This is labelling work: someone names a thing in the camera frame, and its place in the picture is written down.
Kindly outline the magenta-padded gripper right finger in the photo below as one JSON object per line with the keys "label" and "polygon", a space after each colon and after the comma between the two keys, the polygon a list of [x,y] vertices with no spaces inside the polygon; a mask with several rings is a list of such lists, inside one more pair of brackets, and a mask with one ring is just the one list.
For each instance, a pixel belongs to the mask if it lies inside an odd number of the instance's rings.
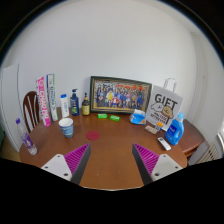
{"label": "magenta-padded gripper right finger", "polygon": [[169,155],[158,155],[138,144],[133,144],[132,154],[135,158],[144,185],[182,169],[182,167]]}

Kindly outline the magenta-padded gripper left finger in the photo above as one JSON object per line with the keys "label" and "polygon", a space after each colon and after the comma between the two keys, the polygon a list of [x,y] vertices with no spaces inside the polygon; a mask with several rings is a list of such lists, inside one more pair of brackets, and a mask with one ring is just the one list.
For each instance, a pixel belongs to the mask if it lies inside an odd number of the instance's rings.
{"label": "magenta-padded gripper left finger", "polygon": [[90,155],[91,145],[85,144],[66,155],[56,154],[42,169],[79,185]]}

